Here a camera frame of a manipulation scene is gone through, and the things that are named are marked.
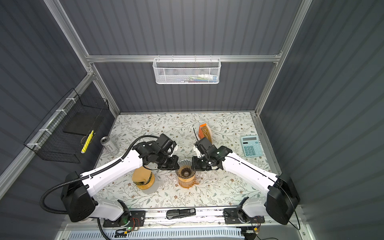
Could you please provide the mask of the orange glass pitcher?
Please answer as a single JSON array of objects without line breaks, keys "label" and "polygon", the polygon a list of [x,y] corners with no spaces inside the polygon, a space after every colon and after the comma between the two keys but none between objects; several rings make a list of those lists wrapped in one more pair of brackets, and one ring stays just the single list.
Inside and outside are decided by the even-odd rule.
[{"label": "orange glass pitcher", "polygon": [[196,178],[196,176],[193,176],[193,177],[188,178],[188,179],[183,179],[183,178],[178,177],[178,183],[182,188],[188,189],[194,185],[199,185],[200,181]]}]

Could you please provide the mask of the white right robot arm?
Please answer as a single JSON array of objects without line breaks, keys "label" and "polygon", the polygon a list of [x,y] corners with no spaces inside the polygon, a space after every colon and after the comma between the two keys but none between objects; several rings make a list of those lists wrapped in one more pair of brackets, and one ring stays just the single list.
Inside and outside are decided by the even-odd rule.
[{"label": "white right robot arm", "polygon": [[268,215],[279,224],[287,225],[296,214],[300,197],[289,175],[264,171],[225,146],[217,148],[207,138],[197,141],[194,151],[197,154],[192,160],[195,171],[224,170],[242,178],[264,195],[259,199],[243,198],[236,208],[237,218],[242,223]]}]

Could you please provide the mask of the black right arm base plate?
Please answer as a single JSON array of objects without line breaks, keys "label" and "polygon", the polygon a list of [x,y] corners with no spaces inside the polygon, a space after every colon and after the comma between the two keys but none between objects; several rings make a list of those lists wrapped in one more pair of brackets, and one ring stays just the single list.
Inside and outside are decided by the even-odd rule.
[{"label": "black right arm base plate", "polygon": [[223,210],[225,224],[263,224],[265,223],[264,216],[255,216],[253,218],[247,216],[243,211],[236,208],[225,208]]}]

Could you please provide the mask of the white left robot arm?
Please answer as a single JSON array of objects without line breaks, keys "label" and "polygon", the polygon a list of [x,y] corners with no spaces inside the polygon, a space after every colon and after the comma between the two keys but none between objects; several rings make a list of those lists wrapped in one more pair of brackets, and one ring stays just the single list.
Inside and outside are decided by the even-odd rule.
[{"label": "white left robot arm", "polygon": [[116,179],[150,163],[155,163],[159,170],[178,169],[178,157],[174,155],[176,149],[176,142],[164,134],[149,142],[137,138],[116,160],[80,175],[69,174],[66,181],[80,179],[62,190],[61,199],[70,220],[80,222],[87,218],[100,218],[127,224],[131,214],[123,201],[99,198],[98,192]]}]

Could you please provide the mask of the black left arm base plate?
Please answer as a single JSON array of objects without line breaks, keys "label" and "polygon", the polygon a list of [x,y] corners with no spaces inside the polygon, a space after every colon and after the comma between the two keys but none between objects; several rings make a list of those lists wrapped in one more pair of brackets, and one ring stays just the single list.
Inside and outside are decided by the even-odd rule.
[{"label": "black left arm base plate", "polygon": [[144,225],[146,211],[130,211],[130,213],[123,213],[117,220],[111,221],[105,219],[103,223],[104,228],[135,228]]}]

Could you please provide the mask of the grey glass dripper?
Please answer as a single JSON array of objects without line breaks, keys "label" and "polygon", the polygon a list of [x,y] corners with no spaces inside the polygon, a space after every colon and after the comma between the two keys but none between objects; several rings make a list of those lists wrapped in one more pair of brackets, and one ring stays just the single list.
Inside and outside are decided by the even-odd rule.
[{"label": "grey glass dripper", "polygon": [[179,169],[176,174],[180,179],[190,179],[195,176],[196,171],[193,169],[192,160],[181,160],[178,162]]}]

